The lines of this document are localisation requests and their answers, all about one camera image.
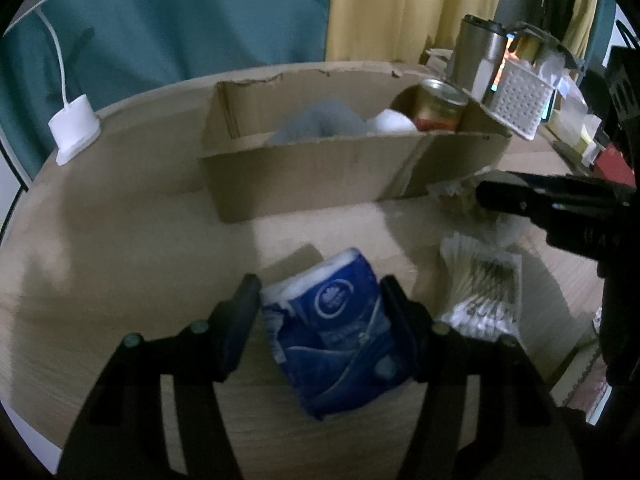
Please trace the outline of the cotton swabs bag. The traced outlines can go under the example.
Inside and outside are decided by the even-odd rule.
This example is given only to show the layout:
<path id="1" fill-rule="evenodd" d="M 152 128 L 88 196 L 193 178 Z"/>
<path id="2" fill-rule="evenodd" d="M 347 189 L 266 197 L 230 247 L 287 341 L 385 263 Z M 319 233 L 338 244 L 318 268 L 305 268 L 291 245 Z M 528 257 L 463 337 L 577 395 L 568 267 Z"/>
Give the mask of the cotton swabs bag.
<path id="1" fill-rule="evenodd" d="M 455 232 L 439 247 L 449 289 L 436 320 L 460 335 L 521 338 L 522 258 Z"/>

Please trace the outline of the blue tissue pack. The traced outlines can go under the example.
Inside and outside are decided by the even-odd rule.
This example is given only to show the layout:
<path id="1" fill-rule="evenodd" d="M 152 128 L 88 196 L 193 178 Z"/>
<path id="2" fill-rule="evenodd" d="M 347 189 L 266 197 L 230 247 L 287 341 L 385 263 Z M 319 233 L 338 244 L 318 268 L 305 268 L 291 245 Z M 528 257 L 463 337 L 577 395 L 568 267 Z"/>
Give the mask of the blue tissue pack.
<path id="1" fill-rule="evenodd" d="M 274 362 L 312 418 L 358 410 L 408 380 L 358 249 L 263 288 L 260 300 Z"/>

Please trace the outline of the orange tin can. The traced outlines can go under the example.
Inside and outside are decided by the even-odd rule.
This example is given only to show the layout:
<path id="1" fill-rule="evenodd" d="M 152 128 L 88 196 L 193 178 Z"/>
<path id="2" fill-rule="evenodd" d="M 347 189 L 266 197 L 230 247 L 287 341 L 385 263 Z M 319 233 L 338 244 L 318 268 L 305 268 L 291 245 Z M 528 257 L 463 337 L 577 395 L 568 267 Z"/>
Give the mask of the orange tin can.
<path id="1" fill-rule="evenodd" d="M 447 81 L 425 78 L 416 87 L 410 118 L 419 131 L 458 128 L 469 97 Z"/>

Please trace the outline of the white sock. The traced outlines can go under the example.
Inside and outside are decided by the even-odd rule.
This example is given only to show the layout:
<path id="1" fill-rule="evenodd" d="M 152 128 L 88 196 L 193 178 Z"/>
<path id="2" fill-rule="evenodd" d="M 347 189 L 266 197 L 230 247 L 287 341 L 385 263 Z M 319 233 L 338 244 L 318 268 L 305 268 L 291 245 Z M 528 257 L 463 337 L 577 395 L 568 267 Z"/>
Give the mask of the white sock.
<path id="1" fill-rule="evenodd" d="M 370 132 L 385 134 L 403 134 L 416 132 L 416 125 L 405 114 L 396 110 L 383 110 L 380 114 L 366 121 Z"/>

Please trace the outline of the grey sock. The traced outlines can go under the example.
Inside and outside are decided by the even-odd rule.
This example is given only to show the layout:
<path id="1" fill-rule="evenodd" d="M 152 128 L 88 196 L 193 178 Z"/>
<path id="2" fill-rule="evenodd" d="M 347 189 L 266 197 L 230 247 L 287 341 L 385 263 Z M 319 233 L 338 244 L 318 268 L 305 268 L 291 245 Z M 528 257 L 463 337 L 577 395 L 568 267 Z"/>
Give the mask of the grey sock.
<path id="1" fill-rule="evenodd" d="M 288 118 L 270 136 L 267 145 L 348 136 L 359 138 L 367 134 L 366 122 L 344 102 L 336 99 L 320 101 Z"/>

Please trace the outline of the clear zip bag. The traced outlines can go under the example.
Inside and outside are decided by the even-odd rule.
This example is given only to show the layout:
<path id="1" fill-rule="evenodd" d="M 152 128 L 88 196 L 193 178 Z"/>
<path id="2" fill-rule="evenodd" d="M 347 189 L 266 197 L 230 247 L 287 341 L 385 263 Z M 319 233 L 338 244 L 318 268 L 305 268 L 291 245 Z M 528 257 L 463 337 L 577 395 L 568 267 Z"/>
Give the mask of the clear zip bag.
<path id="1" fill-rule="evenodd" d="M 524 184 L 525 181 L 505 171 L 490 170 L 488 167 L 461 179 L 429 185 L 427 195 L 438 201 L 445 216 L 460 224 L 459 231 L 477 238 L 491 247 L 506 249 L 516 244 L 533 226 L 529 219 L 489 211 L 481 207 L 475 198 L 475 191 L 482 182 Z"/>

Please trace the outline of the red box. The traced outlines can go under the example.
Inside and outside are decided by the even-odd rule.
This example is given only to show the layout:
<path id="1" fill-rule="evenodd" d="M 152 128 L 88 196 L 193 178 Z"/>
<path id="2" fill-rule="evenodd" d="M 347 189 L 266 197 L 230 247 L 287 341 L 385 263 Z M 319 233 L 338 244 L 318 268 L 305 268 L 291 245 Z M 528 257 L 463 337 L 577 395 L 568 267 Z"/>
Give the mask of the red box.
<path id="1" fill-rule="evenodd" d="M 597 156 L 592 170 L 600 179 L 628 185 L 632 188 L 636 186 L 634 170 L 627 165 L 623 154 L 613 143 L 608 144 L 604 151 Z"/>

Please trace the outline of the yellow sticky notes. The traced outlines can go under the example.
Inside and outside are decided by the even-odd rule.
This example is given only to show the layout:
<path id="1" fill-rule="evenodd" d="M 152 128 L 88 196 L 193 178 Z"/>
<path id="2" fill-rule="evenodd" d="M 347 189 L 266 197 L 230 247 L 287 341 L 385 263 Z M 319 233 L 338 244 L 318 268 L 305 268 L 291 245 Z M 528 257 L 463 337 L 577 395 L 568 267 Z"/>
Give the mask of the yellow sticky notes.
<path id="1" fill-rule="evenodd" d="M 576 138 L 570 141 L 570 147 L 580 156 L 582 160 L 593 160 L 597 155 L 598 144 L 594 140 L 602 119 L 596 115 L 588 114 L 585 117 L 582 128 Z"/>

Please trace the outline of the clear plastic bag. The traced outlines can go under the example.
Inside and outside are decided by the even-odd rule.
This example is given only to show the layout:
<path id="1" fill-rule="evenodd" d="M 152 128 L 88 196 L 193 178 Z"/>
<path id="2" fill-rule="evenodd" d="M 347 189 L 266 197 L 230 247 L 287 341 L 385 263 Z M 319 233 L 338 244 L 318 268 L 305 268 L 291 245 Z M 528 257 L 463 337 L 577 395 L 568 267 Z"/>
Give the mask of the clear plastic bag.
<path id="1" fill-rule="evenodd" d="M 550 130 L 568 143 L 577 139 L 588 114 L 588 105 L 578 85 L 565 67 L 565 58 L 548 51 L 534 64 L 534 72 L 555 90 L 555 101 L 548 122 Z"/>

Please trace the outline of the white plastic basket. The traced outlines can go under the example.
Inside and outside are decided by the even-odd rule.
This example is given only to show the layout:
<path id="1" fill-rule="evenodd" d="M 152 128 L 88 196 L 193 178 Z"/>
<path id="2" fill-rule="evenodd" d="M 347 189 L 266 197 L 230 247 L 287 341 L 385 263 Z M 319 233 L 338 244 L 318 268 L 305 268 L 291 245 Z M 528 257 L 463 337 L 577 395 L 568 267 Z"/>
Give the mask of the white plastic basket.
<path id="1" fill-rule="evenodd" d="M 488 110 L 527 141 L 535 139 L 554 89 L 521 63 L 506 60 Z"/>

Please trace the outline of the dark grey cloth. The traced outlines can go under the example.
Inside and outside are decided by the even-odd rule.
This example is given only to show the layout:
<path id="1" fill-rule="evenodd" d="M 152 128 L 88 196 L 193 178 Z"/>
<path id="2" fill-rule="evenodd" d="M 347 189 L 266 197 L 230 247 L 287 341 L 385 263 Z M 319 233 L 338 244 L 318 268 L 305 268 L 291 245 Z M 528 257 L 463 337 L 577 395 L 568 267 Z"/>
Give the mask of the dark grey cloth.
<path id="1" fill-rule="evenodd" d="M 519 21 L 510 25 L 506 31 L 514 36 L 512 44 L 510 45 L 511 52 L 516 50 L 518 40 L 521 36 L 528 35 L 540 40 L 543 46 L 562 54 L 565 67 L 569 70 L 581 70 L 584 67 L 584 60 L 582 58 L 570 52 L 570 49 L 567 46 L 564 46 L 558 38 L 555 38 L 555 36 L 551 35 L 550 32 L 547 32 L 544 29 L 527 22 Z"/>

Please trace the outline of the brown cardboard box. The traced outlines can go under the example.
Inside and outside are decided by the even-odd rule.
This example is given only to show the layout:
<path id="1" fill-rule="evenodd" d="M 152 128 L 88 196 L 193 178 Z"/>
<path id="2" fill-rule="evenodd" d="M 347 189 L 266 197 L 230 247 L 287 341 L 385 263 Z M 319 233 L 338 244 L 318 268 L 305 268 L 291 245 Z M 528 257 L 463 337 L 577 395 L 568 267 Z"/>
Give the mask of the brown cardboard box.
<path id="1" fill-rule="evenodd" d="M 265 78 L 215 84 L 200 161 L 219 219 L 416 197 L 433 184 L 496 166 L 512 134 L 477 102 L 470 102 L 456 131 L 268 142 L 287 120 L 327 99 L 364 119 L 386 108 L 408 112 L 427 75 L 419 65 L 295 64 Z"/>

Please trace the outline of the steel travel mug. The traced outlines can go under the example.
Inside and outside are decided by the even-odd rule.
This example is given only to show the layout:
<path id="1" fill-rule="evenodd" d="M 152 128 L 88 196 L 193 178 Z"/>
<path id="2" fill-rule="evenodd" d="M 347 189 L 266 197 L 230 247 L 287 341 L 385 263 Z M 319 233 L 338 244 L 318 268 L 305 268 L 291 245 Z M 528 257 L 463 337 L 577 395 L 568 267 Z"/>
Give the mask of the steel travel mug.
<path id="1" fill-rule="evenodd" d="M 447 79 L 482 102 L 494 83 L 505 50 L 503 24 L 465 14 L 447 66 Z"/>

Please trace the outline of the yellow curtain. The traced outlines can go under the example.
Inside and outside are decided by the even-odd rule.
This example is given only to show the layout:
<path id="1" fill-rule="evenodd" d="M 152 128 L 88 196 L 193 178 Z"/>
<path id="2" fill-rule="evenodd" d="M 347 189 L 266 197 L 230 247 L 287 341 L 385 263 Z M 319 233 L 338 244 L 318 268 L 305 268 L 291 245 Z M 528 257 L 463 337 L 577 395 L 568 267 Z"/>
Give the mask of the yellow curtain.
<path id="1" fill-rule="evenodd" d="M 330 0 L 326 59 L 416 63 L 451 49 L 465 15 L 495 17 L 499 0 Z"/>

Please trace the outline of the white desk lamp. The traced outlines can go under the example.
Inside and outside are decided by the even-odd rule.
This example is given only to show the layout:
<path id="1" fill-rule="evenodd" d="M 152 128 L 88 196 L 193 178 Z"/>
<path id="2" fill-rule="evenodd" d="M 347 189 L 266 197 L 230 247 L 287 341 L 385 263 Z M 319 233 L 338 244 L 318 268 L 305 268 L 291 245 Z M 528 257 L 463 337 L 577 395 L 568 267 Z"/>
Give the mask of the white desk lamp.
<path id="1" fill-rule="evenodd" d="M 49 0 L 25 0 L 6 26 L 3 36 L 6 36 L 26 16 L 33 13 L 38 16 L 49 32 L 60 71 L 62 108 L 51 117 L 48 127 L 56 145 L 55 161 L 58 166 L 64 166 L 98 140 L 101 134 L 101 123 L 88 96 L 82 94 L 73 100 L 68 98 L 66 69 L 60 40 L 42 8 L 43 3 L 47 1 Z"/>

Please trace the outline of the teal curtain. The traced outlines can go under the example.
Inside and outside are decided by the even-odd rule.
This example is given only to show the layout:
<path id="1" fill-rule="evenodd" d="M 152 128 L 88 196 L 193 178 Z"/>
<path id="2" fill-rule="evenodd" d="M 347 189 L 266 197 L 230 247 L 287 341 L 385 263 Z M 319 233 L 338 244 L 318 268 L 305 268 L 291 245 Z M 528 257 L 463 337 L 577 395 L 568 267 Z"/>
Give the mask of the teal curtain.
<path id="1" fill-rule="evenodd" d="M 319 62 L 330 0 L 49 0 L 1 40 L 1 127 L 26 174 L 53 152 L 48 123 L 86 96 L 100 110 L 165 84 Z"/>

